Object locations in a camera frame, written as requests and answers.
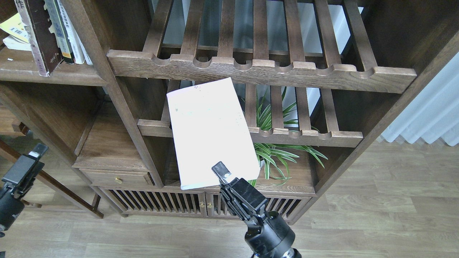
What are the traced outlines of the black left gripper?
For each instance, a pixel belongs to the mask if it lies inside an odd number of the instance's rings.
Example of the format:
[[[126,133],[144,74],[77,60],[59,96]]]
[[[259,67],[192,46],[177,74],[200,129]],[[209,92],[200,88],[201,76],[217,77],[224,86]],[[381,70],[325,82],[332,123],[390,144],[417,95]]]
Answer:
[[[31,187],[38,173],[44,167],[39,161],[47,152],[48,146],[41,143],[27,155],[21,155],[16,163],[7,171],[2,181],[0,198],[0,230],[7,231],[23,211],[24,191],[21,187]]]

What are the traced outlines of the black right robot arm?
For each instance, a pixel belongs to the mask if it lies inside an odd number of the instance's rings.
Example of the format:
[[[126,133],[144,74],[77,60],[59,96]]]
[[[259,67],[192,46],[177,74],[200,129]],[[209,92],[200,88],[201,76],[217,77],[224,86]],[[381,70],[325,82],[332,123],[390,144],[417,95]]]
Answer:
[[[267,198],[244,178],[232,175],[222,162],[212,167],[220,181],[220,196],[232,215],[246,225],[245,242],[253,258],[300,258],[293,248],[295,234],[280,214],[268,212]]]

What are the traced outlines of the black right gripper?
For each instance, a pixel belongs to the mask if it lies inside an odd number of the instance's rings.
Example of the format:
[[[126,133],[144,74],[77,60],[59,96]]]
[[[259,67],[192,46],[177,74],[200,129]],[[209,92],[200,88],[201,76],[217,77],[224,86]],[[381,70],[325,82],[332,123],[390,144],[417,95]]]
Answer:
[[[296,258],[297,249],[292,248],[295,234],[278,212],[266,212],[267,198],[244,178],[234,176],[222,162],[212,170],[231,214],[248,227],[245,241],[253,251],[251,257]]]

